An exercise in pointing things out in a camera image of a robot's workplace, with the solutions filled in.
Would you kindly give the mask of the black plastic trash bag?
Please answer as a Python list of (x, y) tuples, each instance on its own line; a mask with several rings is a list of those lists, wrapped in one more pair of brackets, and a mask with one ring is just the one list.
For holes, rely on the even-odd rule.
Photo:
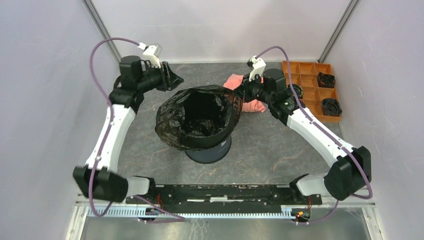
[(243, 100), (221, 85), (183, 89), (159, 107), (155, 132), (180, 151), (211, 149), (232, 134), (242, 107)]

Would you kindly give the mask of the dark blue trash bin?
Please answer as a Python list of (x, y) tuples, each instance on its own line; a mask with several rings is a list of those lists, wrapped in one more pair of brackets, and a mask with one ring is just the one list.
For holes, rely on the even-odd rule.
[(229, 135), (219, 145), (198, 151), (185, 151), (186, 156), (199, 164), (213, 164), (222, 160), (230, 151), (232, 146), (232, 136)]

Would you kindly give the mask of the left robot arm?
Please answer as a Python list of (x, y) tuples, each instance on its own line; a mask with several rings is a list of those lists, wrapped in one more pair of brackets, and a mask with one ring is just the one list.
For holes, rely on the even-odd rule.
[(130, 125), (151, 90), (172, 91), (184, 82), (175, 74), (167, 61), (159, 67), (146, 57), (129, 55), (119, 62), (120, 74), (108, 94), (104, 125), (93, 152), (84, 166), (74, 168), (72, 176), (82, 194), (90, 201), (123, 202), (132, 188), (145, 204), (153, 203), (157, 190), (150, 186), (148, 177), (134, 180), (118, 175), (118, 161)]

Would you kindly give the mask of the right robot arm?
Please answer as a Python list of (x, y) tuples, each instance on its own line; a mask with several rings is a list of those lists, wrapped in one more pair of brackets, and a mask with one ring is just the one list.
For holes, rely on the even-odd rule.
[(354, 147), (322, 124), (299, 99), (300, 88), (286, 85), (282, 70), (271, 68), (259, 74), (242, 76), (234, 93), (243, 102), (267, 104), (271, 115), (302, 136), (326, 161), (327, 173), (304, 174), (290, 182), (289, 199), (302, 204), (311, 195), (329, 194), (338, 201), (350, 196), (371, 199), (371, 153)]

